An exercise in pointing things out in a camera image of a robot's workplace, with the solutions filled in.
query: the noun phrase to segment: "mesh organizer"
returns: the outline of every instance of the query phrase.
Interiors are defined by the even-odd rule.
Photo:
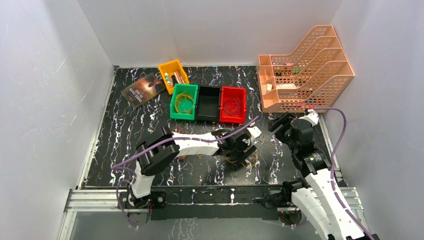
[[[318,37],[296,61],[290,61],[285,55],[259,55],[259,66],[272,66],[275,77],[295,76],[300,74],[313,60],[315,60],[315,63],[324,64],[334,60],[333,58],[339,53],[326,50],[329,48],[342,48],[336,36]]]
[[[271,56],[269,58],[264,57],[264,61],[269,61],[269,64],[262,65],[281,65],[282,63],[295,63],[298,59],[303,56],[303,54],[308,50],[308,48],[315,42],[319,37],[324,36],[336,36],[333,26],[331,25],[318,25],[314,26],[308,34],[303,38],[303,40],[297,45],[293,52],[287,55],[264,55]]]
[[[332,26],[315,26],[314,29],[330,29],[334,33]],[[289,55],[259,55],[257,75],[264,113],[304,112],[308,108],[330,107],[355,76],[335,36],[316,37],[292,65],[274,64],[284,63],[288,58],[283,56]],[[273,61],[274,56],[284,60]]]

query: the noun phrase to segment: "black plastic bin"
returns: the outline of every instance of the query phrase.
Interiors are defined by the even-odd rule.
[[[197,91],[195,119],[219,122],[221,88],[219,86],[199,86]]]

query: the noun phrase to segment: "book cover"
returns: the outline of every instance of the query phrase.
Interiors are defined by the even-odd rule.
[[[121,91],[122,95],[136,109],[165,90],[165,85],[153,73],[141,77]]]

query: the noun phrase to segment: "tabletop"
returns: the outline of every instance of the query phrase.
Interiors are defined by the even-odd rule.
[[[246,89],[246,119],[256,116],[255,125],[262,137],[255,144],[257,157],[253,167],[237,166],[222,156],[189,155],[185,159],[174,159],[153,180],[153,186],[249,186],[280,185],[300,176],[292,162],[289,148],[268,132],[268,121],[279,116],[263,113],[255,66],[193,66],[184,67],[191,84],[209,86],[231,86]],[[141,107],[134,109],[122,96],[121,90],[139,78],[154,73],[161,79],[157,68],[118,68],[101,124],[99,136],[93,149],[93,157],[83,188],[110,188],[121,179],[130,179],[129,173],[112,170],[136,154],[136,147],[148,138],[156,128],[181,127],[185,134],[204,134],[220,128],[233,129],[238,124],[200,122],[170,119],[171,96],[165,90]],[[315,146],[328,157],[325,139],[319,125],[314,128]],[[135,162],[127,167],[135,169]]]

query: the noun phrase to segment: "rubber band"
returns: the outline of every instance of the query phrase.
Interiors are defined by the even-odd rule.
[[[181,110],[180,109],[180,104],[182,103],[182,101],[185,100],[187,101],[191,101],[191,108],[188,110]],[[195,101],[193,96],[188,93],[187,91],[183,91],[182,93],[178,94],[176,96],[175,99],[175,111],[179,114],[192,114],[193,113],[193,105],[194,105]]]
[[[240,112],[241,106],[239,100],[234,100],[232,98],[228,99],[222,104],[224,112],[228,115],[236,115]]]

